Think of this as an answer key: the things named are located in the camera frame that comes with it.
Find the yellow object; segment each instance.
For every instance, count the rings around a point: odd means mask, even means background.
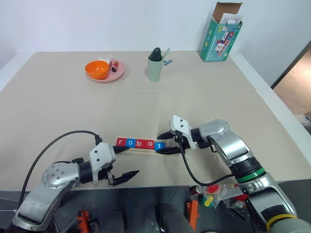
[[[212,195],[209,195],[206,201],[204,202],[204,206],[209,206],[213,200],[214,200],[214,197]]]
[[[297,218],[296,216],[290,215],[290,214],[282,214],[282,215],[274,216],[273,218],[269,219],[269,221],[267,222],[266,227],[267,227],[268,232],[269,232],[269,228],[272,223],[274,223],[276,220],[279,220],[281,218],[287,218],[287,217]]]

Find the blue tag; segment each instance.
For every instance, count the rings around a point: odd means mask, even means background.
[[[173,62],[173,61],[172,60],[164,61],[164,65],[167,66],[171,62]]]

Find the red letter block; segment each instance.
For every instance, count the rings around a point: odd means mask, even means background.
[[[145,148],[145,140],[143,139],[136,139],[136,144],[135,144],[136,148]]]
[[[116,146],[125,146],[125,144],[126,144],[126,138],[118,137]]]
[[[155,142],[154,140],[145,140],[145,149],[154,149]]]

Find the orange object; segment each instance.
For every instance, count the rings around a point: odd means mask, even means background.
[[[200,217],[198,214],[198,209],[199,209],[199,202],[197,200],[192,200],[191,202],[187,203],[189,223],[194,231],[196,229],[196,221],[198,217]]]
[[[109,64],[104,61],[93,61],[86,65],[86,74],[97,80],[104,80],[109,75]]]
[[[88,211],[79,210],[77,216],[79,222],[77,228],[80,229],[81,233],[89,233],[88,222],[90,221],[90,216]]]

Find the orange tool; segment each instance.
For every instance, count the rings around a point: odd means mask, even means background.
[[[89,213],[86,210],[79,210],[78,212],[78,226],[81,233],[89,233],[88,222],[90,221]]]
[[[198,214],[198,209],[199,209],[199,202],[197,200],[192,200],[191,202],[187,203],[187,212],[189,216],[189,223],[192,229],[195,231],[196,229],[196,221],[198,219],[199,214]]]

